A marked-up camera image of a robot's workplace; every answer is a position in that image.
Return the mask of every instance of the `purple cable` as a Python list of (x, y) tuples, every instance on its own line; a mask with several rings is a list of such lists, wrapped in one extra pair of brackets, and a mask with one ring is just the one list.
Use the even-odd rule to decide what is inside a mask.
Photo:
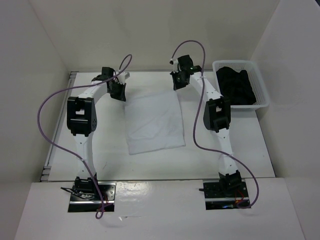
[(259, 193), (260, 193), (260, 189), (259, 189), (259, 184), (258, 184), (258, 181), (255, 177), (255, 175), (252, 173), (252, 171), (240, 160), (238, 160), (237, 158), (235, 158), (234, 156), (226, 153), (225, 151), (221, 151), (221, 150), (217, 150), (217, 149), (210, 149), (210, 148), (205, 148), (205, 147), (202, 147), (200, 146), (198, 143), (197, 143), (197, 140), (196, 140), (196, 127), (197, 127), (197, 122), (198, 122), (198, 117), (199, 117), (199, 113), (200, 113), (200, 109), (201, 109), (201, 104), (202, 104), (202, 101), (204, 99), (204, 94), (205, 94), (205, 80), (204, 80), (204, 68), (205, 68), (205, 61), (206, 61), (206, 51), (205, 51), (205, 48), (204, 46), (197, 40), (186, 40), (186, 41), (183, 41), (182, 43), (179, 44), (179, 46), (174, 50), (173, 54), (172, 54), (172, 59), (174, 58), (177, 50), (181, 47), (181, 45), (185, 44), (185, 43), (197, 43), (200, 45), (200, 47), (202, 48), (202, 51), (203, 51), (203, 60), (202, 60), (202, 70), (201, 70), (201, 79), (202, 79), (202, 92), (201, 92), (201, 97), (200, 97), (200, 102), (199, 102), (199, 106), (198, 106), (198, 110), (196, 111), (196, 116), (195, 116), (195, 119), (194, 119), (194, 124), (193, 124), (193, 142), (194, 144), (199, 148), (199, 149), (202, 149), (202, 150), (206, 150), (206, 151), (210, 151), (210, 152), (216, 152), (216, 153), (220, 153), (220, 154), (224, 154), (228, 157), (230, 157), (231, 159), (235, 160), (237, 163), (241, 164), (252, 176), (254, 182), (255, 182), (255, 185), (256, 185), (256, 196), (253, 200), (252, 203), (250, 203), (250, 205), (248, 206), (240, 206), (240, 204), (242, 202), (239, 202), (236, 206), (239, 208), (239, 209), (248, 209), (248, 208), (251, 208), (255, 203), (256, 201), (258, 200), (258, 197), (259, 197)]
[[(124, 59), (123, 59), (122, 62), (121, 62), (121, 66), (122, 66), (122, 64), (124, 63), (124, 61), (125, 61), (128, 57), (130, 57), (128, 63), (125, 65), (125, 67), (124, 67), (122, 70), (119, 71), (118, 74), (114, 75), (113, 77), (111, 77), (111, 78), (109, 78), (109, 79), (107, 79), (107, 80), (104, 80), (104, 81), (102, 81), (102, 82), (97, 83), (96, 86), (97, 86), (97, 85), (100, 85), (100, 84), (104, 84), (104, 83), (106, 83), (106, 82), (109, 82), (109, 81), (115, 79), (116, 77), (118, 77), (121, 73), (123, 73), (123, 72), (127, 69), (127, 67), (129, 66), (129, 64), (131, 63), (132, 54), (128, 54), (127, 56), (125, 56)], [(37, 113), (37, 116), (36, 116), (36, 121), (37, 121), (37, 124), (38, 124), (39, 131), (40, 131), (41, 135), (44, 137), (45, 140), (47, 140), (50, 144), (52, 144), (53, 146), (57, 147), (58, 149), (61, 149), (61, 150), (63, 150), (63, 151), (66, 151), (66, 152), (68, 152), (68, 153), (76, 156), (78, 159), (81, 160), (81, 162), (83, 162), (85, 168), (88, 170), (88, 172), (89, 172), (89, 174), (90, 174), (90, 177), (92, 178), (92, 181), (93, 181), (93, 183), (94, 183), (94, 186), (95, 186), (95, 188), (96, 188), (96, 190), (97, 190), (97, 192), (98, 192), (98, 194), (99, 194), (100, 200), (101, 200), (101, 208), (100, 208), (100, 209), (97, 209), (97, 212), (96, 212), (96, 214), (95, 214), (95, 218), (96, 218), (96, 219), (101, 219), (102, 216), (104, 215), (104, 210), (105, 210), (104, 198), (102, 197), (102, 193), (101, 193), (101, 191), (100, 191), (100, 189), (99, 189), (98, 182), (97, 182), (97, 180), (95, 179), (95, 177), (93, 176), (92, 172), (90, 171), (88, 165), (86, 164), (85, 161), (83, 161), (83, 158), (82, 158), (80, 155), (78, 155), (76, 152), (73, 152), (73, 151), (71, 151), (71, 150), (69, 150), (69, 149), (66, 149), (66, 148), (64, 148), (64, 147), (62, 147), (62, 146), (59, 146), (58, 144), (56, 144), (56, 143), (54, 143), (53, 141), (51, 141), (51, 140), (46, 136), (46, 134), (44, 133), (44, 131), (43, 131), (42, 127), (41, 127), (41, 124), (40, 124), (40, 114), (41, 114), (41, 110), (42, 110), (42, 108), (44, 107), (44, 105), (46, 104), (46, 102), (47, 102), (50, 98), (52, 98), (53, 96), (55, 96), (55, 95), (57, 95), (57, 94), (60, 94), (60, 93), (62, 93), (62, 92), (68, 91), (68, 90), (81, 89), (81, 88), (89, 88), (89, 87), (92, 87), (92, 86), (94, 86), (94, 85), (90, 84), (90, 85), (82, 85), (82, 86), (73, 86), (73, 87), (68, 87), (68, 88), (61, 89), (61, 90), (58, 90), (58, 91), (52, 93), (50, 96), (48, 96), (48, 97), (41, 103), (41, 105), (40, 105), (40, 107), (39, 107), (39, 110), (38, 110), (38, 113)]]

